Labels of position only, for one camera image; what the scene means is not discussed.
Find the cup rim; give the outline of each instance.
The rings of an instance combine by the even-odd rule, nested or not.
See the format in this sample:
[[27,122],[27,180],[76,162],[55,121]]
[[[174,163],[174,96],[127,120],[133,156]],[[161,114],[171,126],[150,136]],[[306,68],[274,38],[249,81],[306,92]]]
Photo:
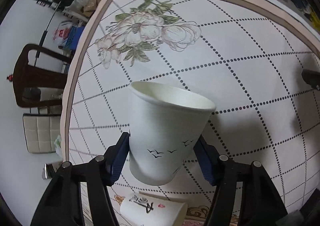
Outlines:
[[[156,99],[150,95],[147,95],[141,91],[139,91],[137,88],[134,87],[135,84],[141,84],[141,83],[151,83],[153,86],[159,86],[159,87],[170,87],[170,89],[173,89],[173,90],[180,90],[180,91],[183,91],[183,93],[186,93],[186,94],[193,94],[193,95],[196,95],[196,97],[198,97],[199,99],[204,99],[206,100],[209,104],[212,105],[212,107],[208,107],[208,108],[201,108],[201,107],[190,107],[190,106],[183,106],[183,105],[178,105],[178,104],[175,104],[175,103],[171,103],[171,102],[167,102],[167,101],[163,101],[163,100],[159,100],[159,99]],[[173,108],[177,108],[177,109],[181,109],[181,110],[193,110],[193,111],[199,111],[199,112],[206,112],[206,111],[215,111],[216,110],[216,105],[213,101],[211,101],[210,99],[200,95],[200,94],[197,94],[197,93],[194,93],[194,92],[191,92],[189,90],[184,90],[182,88],[177,88],[177,87],[174,87],[174,86],[170,86],[170,85],[167,85],[167,84],[162,84],[162,83],[157,83],[157,82],[151,82],[151,81],[134,81],[132,83],[130,83],[130,86],[129,86],[129,89],[135,94],[137,95],[139,98],[147,101],[147,102],[150,102],[152,104],[155,104],[155,105],[161,105],[161,106],[167,106],[167,107],[173,107]]]

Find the metal bolt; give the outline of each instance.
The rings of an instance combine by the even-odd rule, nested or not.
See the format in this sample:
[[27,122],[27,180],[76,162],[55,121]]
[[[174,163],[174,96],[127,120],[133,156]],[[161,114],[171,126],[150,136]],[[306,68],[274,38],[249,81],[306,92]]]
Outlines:
[[70,162],[66,161],[66,162],[63,162],[61,166],[63,168],[67,168],[69,165],[70,165]]
[[97,156],[95,157],[95,160],[96,160],[97,162],[101,162],[101,161],[104,160],[104,156],[103,156],[103,155],[97,155]]
[[254,161],[254,162],[253,162],[253,165],[254,165],[255,167],[261,167],[261,163],[260,163],[259,161]]
[[219,156],[219,159],[221,161],[227,161],[229,158],[225,154],[222,154],[222,155]]

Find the white paper cup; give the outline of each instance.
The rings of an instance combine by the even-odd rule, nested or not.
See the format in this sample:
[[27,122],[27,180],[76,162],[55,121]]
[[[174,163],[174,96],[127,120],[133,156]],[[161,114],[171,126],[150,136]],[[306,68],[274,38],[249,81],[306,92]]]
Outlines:
[[181,226],[187,209],[186,203],[132,193],[122,201],[120,213],[129,222],[138,226]]
[[209,99],[154,82],[132,82],[130,171],[148,185],[170,182],[216,109]]

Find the wooden chair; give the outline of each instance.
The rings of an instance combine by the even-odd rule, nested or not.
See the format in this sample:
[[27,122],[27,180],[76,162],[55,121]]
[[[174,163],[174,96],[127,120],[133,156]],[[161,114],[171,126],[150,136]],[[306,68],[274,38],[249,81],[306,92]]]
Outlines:
[[47,87],[64,89],[67,83],[67,74],[48,71],[28,65],[28,55],[31,50],[39,50],[40,52],[69,64],[72,60],[67,56],[61,55],[36,44],[27,44],[24,46],[14,67],[12,79],[17,105],[22,108],[62,105],[62,100],[60,99],[44,101],[23,100],[25,88]]

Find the flower print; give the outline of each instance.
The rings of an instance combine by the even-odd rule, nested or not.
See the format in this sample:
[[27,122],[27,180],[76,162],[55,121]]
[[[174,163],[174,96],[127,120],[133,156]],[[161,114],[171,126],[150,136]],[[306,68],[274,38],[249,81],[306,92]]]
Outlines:
[[199,39],[201,30],[195,22],[176,22],[163,26],[161,38],[172,50],[183,51]]
[[163,18],[148,12],[138,12],[119,22],[112,30],[114,42],[135,46],[142,41],[155,41],[163,25]]
[[109,34],[96,40],[95,45],[98,48],[98,58],[106,69],[109,68],[111,60],[115,60],[118,63],[120,51],[116,48],[116,44]]

